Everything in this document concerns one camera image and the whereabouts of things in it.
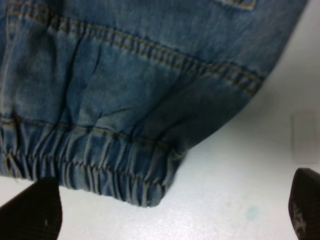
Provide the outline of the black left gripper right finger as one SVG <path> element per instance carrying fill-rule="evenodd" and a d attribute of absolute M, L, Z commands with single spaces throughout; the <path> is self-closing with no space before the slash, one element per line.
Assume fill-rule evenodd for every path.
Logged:
<path fill-rule="evenodd" d="M 299 240 L 320 239 L 320 174 L 310 168 L 298 168 L 294 174 L 288 201 L 293 230 Z"/>

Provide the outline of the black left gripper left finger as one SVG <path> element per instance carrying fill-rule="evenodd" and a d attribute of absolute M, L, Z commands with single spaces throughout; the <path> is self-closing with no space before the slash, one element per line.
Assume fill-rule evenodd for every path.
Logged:
<path fill-rule="evenodd" d="M 59 184 L 42 178 L 0 207 L 2 240 L 56 240 L 62 226 Z"/>

